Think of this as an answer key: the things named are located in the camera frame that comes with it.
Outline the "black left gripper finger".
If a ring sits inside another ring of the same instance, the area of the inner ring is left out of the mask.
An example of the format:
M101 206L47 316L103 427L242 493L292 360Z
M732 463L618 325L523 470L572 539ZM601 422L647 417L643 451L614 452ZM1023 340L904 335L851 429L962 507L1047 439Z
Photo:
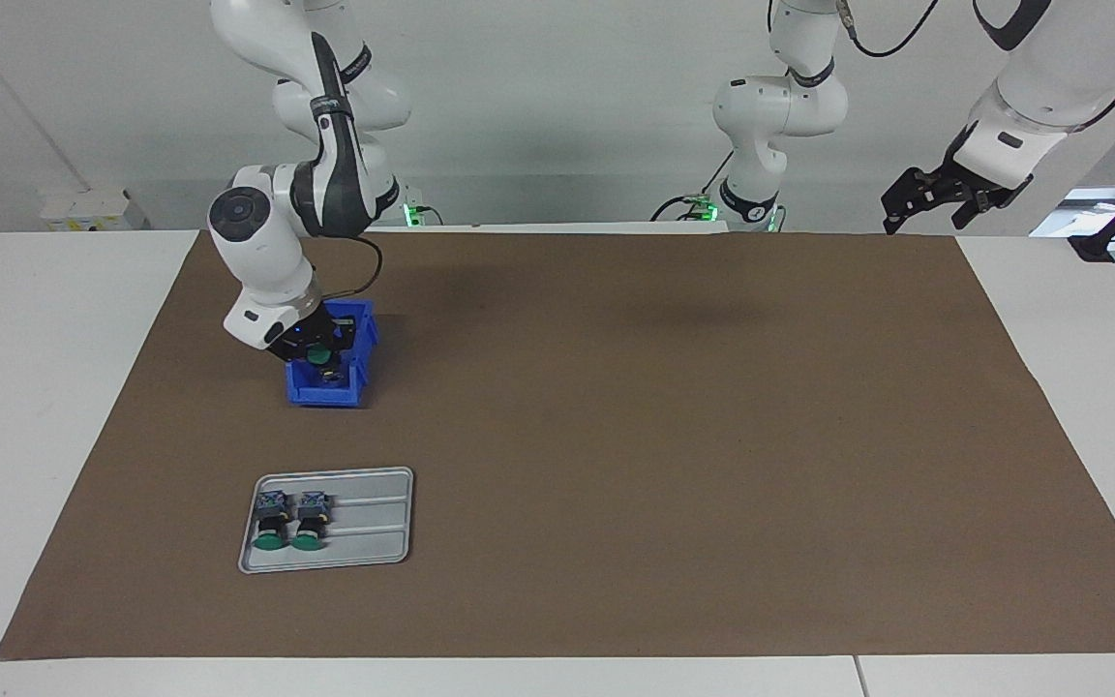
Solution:
M946 176L940 167L925 172L908 167L881 195L888 235L896 234L910 217L951 202L956 195L956 178Z
M966 194L960 201L960 206L951 215L951 223L957 230L967 228L975 217L997 207L992 194Z

